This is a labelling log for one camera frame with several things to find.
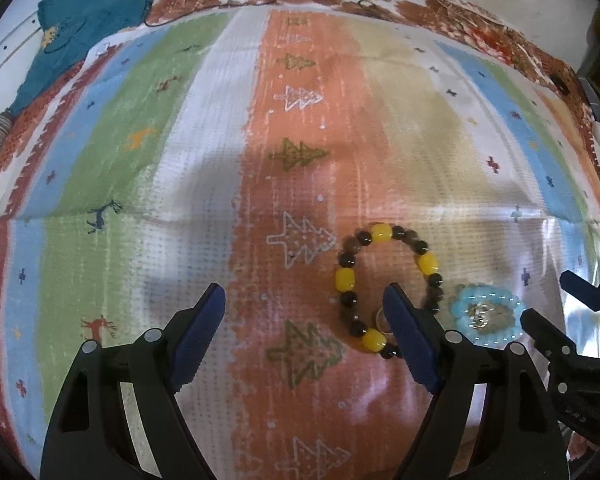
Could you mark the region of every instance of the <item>blue stripe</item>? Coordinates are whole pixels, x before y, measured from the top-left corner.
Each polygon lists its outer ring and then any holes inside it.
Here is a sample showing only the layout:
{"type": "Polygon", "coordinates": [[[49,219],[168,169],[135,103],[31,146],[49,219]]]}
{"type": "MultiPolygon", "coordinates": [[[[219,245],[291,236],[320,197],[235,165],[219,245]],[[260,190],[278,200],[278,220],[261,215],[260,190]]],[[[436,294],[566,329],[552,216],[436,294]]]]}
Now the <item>blue stripe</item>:
{"type": "MultiPolygon", "coordinates": [[[[578,256],[587,254],[585,249],[586,223],[573,195],[573,186],[569,176],[565,174],[560,164],[547,149],[541,148],[536,151],[531,147],[530,141],[536,142],[538,146],[544,146],[544,142],[542,142],[539,134],[526,122],[520,107],[491,75],[487,63],[477,56],[448,44],[437,44],[460,64],[462,70],[479,88],[482,95],[500,114],[507,128],[518,142],[538,183],[546,212],[556,218],[560,225],[565,251],[564,263],[568,269],[578,269],[580,267],[578,256]],[[512,112],[518,113],[520,119],[515,118],[512,112]]],[[[583,257],[582,259],[583,267],[587,267],[583,269],[584,276],[588,276],[589,263],[587,258],[583,257]]]]}
{"type": "Polygon", "coordinates": [[[4,286],[6,301],[2,306],[6,333],[7,387],[13,409],[14,431],[25,466],[35,476],[40,474],[42,445],[50,416],[43,409],[42,382],[36,352],[39,265],[46,243],[44,217],[58,206],[62,189],[80,152],[89,141],[102,109],[116,95],[129,70],[166,32],[167,29],[161,29],[124,46],[107,63],[96,81],[85,89],[36,171],[34,179],[37,180],[32,183],[31,192],[25,198],[26,204],[10,225],[11,268],[4,286]],[[47,183],[47,177],[52,175],[52,171],[55,171],[53,178],[47,183]],[[22,269],[26,279],[21,284],[18,276],[22,269]],[[20,340],[14,336],[16,327],[22,334],[20,340]],[[25,397],[16,388],[19,380],[24,382],[27,389],[25,397]]]}

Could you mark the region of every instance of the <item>light blue beaded bracelet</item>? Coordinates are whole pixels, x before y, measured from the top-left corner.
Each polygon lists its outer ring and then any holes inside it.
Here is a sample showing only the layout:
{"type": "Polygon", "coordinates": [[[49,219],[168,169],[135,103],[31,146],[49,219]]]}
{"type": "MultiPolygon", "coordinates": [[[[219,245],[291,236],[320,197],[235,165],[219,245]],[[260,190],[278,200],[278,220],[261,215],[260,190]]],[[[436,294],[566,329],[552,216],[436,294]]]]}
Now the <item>light blue beaded bracelet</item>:
{"type": "Polygon", "coordinates": [[[449,311],[456,318],[454,328],[474,344],[488,347],[504,346],[522,336],[520,315],[524,309],[525,304],[519,297],[506,288],[491,285],[466,286],[449,306],[449,311]],[[505,328],[494,330],[489,327],[490,319],[503,314],[512,317],[505,328]]]}

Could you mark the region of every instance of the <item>silver screw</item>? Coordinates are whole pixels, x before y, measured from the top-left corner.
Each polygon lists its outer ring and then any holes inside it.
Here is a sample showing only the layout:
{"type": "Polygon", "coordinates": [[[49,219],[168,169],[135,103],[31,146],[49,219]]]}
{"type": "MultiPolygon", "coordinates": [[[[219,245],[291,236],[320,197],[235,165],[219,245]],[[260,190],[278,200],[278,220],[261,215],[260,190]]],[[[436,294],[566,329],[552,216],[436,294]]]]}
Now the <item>silver screw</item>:
{"type": "Polygon", "coordinates": [[[509,349],[515,355],[524,355],[524,353],[525,353],[525,347],[518,342],[511,343],[511,346],[509,347],[509,349]]]}
{"type": "Polygon", "coordinates": [[[449,332],[445,334],[445,339],[450,343],[457,345],[459,342],[462,342],[462,334],[455,330],[449,330],[449,332]]]}
{"type": "Polygon", "coordinates": [[[154,341],[158,341],[162,337],[162,330],[159,328],[151,328],[144,333],[144,340],[149,343],[153,343],[154,341]]]}
{"type": "Polygon", "coordinates": [[[96,343],[95,341],[87,341],[87,342],[85,342],[85,343],[82,344],[82,351],[85,354],[90,354],[97,347],[98,347],[98,343],[96,343]]]}

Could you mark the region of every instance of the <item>brown bead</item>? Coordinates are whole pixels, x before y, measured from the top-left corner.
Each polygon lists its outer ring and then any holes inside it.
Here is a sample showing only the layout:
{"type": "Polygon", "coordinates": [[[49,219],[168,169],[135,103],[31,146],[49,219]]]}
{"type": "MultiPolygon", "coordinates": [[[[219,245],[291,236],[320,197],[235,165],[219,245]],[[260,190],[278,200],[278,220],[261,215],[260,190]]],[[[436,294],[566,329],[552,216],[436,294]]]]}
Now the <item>brown bead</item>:
{"type": "Polygon", "coordinates": [[[349,254],[358,254],[362,250],[362,245],[355,236],[348,236],[342,243],[342,248],[349,254]]]}

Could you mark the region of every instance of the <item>beige stripe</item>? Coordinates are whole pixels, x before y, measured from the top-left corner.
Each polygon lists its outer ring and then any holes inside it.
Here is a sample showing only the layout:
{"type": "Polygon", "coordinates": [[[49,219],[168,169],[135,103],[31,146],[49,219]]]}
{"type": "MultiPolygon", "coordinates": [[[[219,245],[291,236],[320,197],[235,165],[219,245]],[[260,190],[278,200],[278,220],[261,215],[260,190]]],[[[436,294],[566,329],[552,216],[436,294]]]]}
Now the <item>beige stripe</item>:
{"type": "MultiPolygon", "coordinates": [[[[385,108],[393,163],[387,171],[411,199],[404,204],[406,223],[437,254],[446,290],[461,283],[513,286],[518,269],[504,255],[523,239],[511,236],[509,219],[496,209],[510,200],[488,181],[480,166],[484,157],[462,119],[392,28],[351,20],[350,30],[365,53],[372,93],[385,108]]],[[[528,221],[525,228],[541,232],[540,224],[528,221]]]]}

